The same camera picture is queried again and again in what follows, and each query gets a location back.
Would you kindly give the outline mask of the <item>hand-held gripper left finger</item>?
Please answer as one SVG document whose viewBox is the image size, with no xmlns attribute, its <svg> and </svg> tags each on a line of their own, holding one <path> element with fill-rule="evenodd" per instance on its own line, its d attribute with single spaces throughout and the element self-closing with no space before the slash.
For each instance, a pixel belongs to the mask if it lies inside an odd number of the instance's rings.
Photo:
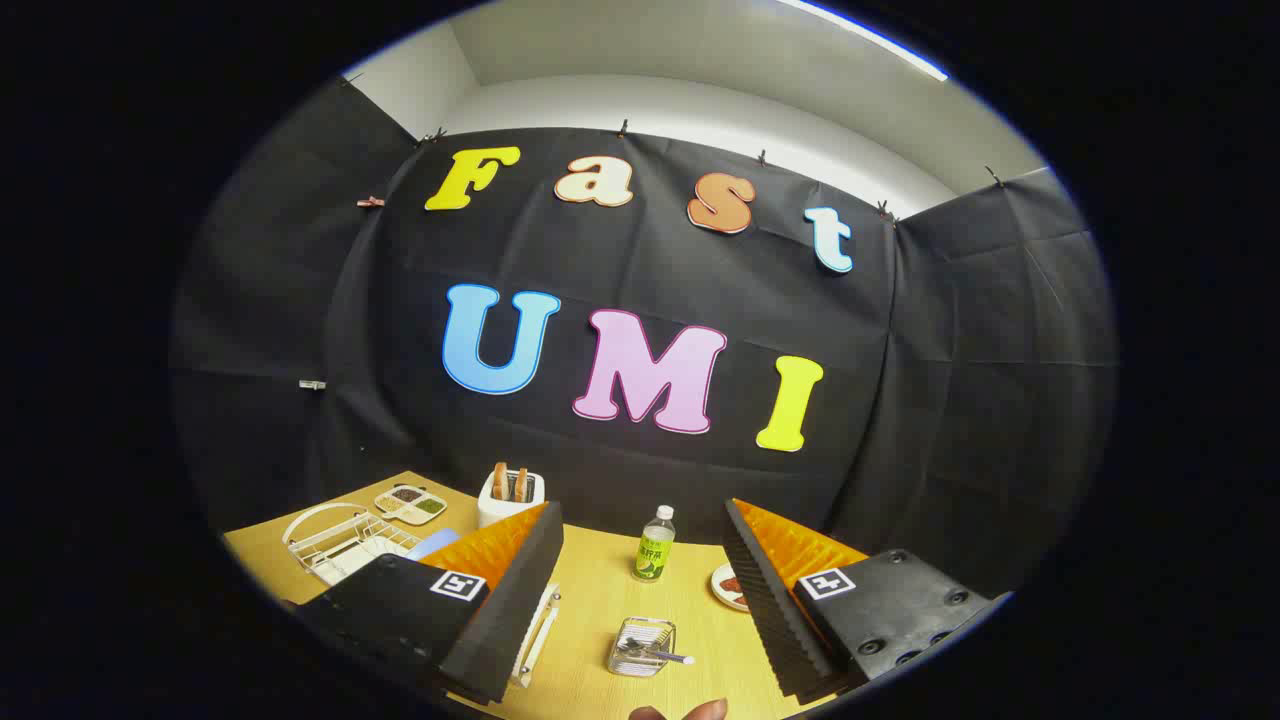
<svg viewBox="0 0 1280 720">
<path fill-rule="evenodd" d="M 383 553 L 293 612 L 398 685 L 498 702 L 563 541 L 561 505 L 538 503 L 422 559 Z"/>
</svg>

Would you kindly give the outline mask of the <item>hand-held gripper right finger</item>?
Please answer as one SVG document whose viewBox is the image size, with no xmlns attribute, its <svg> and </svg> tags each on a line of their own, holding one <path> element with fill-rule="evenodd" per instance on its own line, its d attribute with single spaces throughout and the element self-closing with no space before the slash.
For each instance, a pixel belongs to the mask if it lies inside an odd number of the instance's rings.
<svg viewBox="0 0 1280 720">
<path fill-rule="evenodd" d="M 781 692 L 868 692 L 963 638 L 1002 605 L 916 553 L 868 555 L 731 498 L 722 544 Z"/>
</svg>

